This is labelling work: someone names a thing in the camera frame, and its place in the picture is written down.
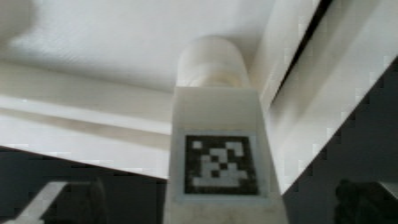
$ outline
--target white wall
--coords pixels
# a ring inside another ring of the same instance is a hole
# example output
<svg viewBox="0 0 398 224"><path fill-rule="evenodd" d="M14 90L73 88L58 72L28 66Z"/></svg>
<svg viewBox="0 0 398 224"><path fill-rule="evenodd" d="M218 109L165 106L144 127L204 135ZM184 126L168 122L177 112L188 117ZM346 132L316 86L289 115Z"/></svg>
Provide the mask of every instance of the white wall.
<svg viewBox="0 0 398 224"><path fill-rule="evenodd" d="M396 57L396 12L394 0L332 2L266 114L282 191Z"/></svg>

